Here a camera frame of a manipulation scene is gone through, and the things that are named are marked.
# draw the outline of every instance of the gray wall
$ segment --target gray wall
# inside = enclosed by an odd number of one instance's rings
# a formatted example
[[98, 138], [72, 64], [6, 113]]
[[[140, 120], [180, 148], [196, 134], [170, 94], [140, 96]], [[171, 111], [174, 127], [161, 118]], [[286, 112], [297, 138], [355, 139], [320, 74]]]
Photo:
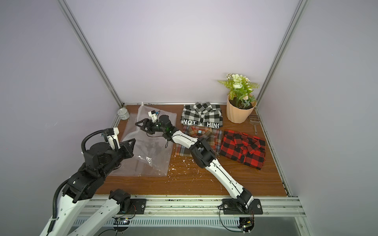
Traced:
[[0, 76], [1, 234], [39, 235], [117, 105], [54, 0], [0, 2]]
[[316, 235], [376, 235], [378, 1], [310, 1], [259, 110]]
[[67, 0], [124, 102], [226, 102], [229, 72], [262, 84], [298, 1]]

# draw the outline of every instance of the potted plant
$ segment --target potted plant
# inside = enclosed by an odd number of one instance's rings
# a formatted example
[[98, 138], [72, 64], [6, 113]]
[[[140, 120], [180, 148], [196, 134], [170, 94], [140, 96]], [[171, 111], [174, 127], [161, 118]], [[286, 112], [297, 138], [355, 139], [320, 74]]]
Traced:
[[233, 123], [243, 123], [256, 106], [255, 96], [251, 93], [260, 85], [238, 74], [227, 74], [227, 80], [219, 80], [230, 90], [227, 97], [227, 118]]

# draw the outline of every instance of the wooden tabletop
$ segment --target wooden tabletop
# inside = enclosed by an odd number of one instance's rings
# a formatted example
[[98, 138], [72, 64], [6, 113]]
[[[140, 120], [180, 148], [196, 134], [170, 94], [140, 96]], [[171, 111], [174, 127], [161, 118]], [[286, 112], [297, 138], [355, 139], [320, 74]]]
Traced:
[[[177, 113], [176, 127], [180, 123], [183, 105], [149, 105], [156, 110]], [[138, 113], [139, 105], [128, 105], [129, 113]], [[254, 129], [246, 120], [242, 124], [232, 123], [227, 119], [226, 106], [221, 105], [223, 127], [247, 134], [254, 134]], [[118, 138], [121, 139], [127, 120], [121, 120]], [[257, 136], [265, 140], [261, 126], [257, 125]], [[163, 195], [229, 195], [222, 184], [206, 169], [199, 168], [191, 157], [175, 156], [175, 145], [172, 150], [168, 174], [165, 177], [124, 177], [108, 176], [97, 194], [109, 194], [118, 188], [130, 194], [163, 194]], [[266, 146], [265, 163], [261, 170], [243, 165], [224, 156], [217, 157], [224, 169], [254, 196], [286, 196], [281, 178], [278, 174], [269, 147]]]

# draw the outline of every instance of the plaid shirt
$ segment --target plaid shirt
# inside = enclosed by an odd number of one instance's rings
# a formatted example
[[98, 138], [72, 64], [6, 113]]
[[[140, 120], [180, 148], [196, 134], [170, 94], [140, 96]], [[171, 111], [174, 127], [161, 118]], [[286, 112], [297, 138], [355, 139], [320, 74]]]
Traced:
[[197, 102], [194, 105], [184, 105], [181, 115], [181, 124], [219, 129], [223, 126], [220, 105], [212, 105], [210, 102]]
[[[204, 137], [210, 147], [214, 150], [216, 154], [220, 151], [220, 146], [222, 142], [222, 130], [216, 130], [208, 127], [200, 127], [200, 126], [187, 126], [184, 125], [184, 128], [182, 130], [183, 133], [193, 137], [193, 138], [199, 138]], [[176, 153], [175, 155], [178, 156], [187, 156], [191, 157], [190, 150], [188, 148], [185, 148], [183, 145], [176, 144]]]
[[225, 130], [220, 155], [261, 170], [265, 161], [265, 141], [233, 130]]

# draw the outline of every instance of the shirt collar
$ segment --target shirt collar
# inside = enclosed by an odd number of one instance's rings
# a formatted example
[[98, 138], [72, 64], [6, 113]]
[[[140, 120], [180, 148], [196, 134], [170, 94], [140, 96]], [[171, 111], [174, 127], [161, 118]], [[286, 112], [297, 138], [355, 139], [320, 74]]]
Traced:
[[[203, 132], [203, 135], [199, 136], [198, 135], [198, 130], [201, 130]], [[205, 139], [208, 139], [210, 136], [214, 136], [214, 133], [211, 128], [208, 127], [201, 127], [197, 128], [197, 126], [194, 128], [192, 125], [189, 126], [188, 128], [188, 135], [193, 137], [193, 138], [199, 138], [199, 137], [204, 137]]]
[[206, 102], [206, 103], [199, 103], [199, 102], [196, 102], [193, 106], [194, 110], [199, 113], [199, 114], [205, 114], [205, 113], [208, 113], [208, 112], [212, 112], [212, 111], [215, 111], [211, 105], [210, 102]]

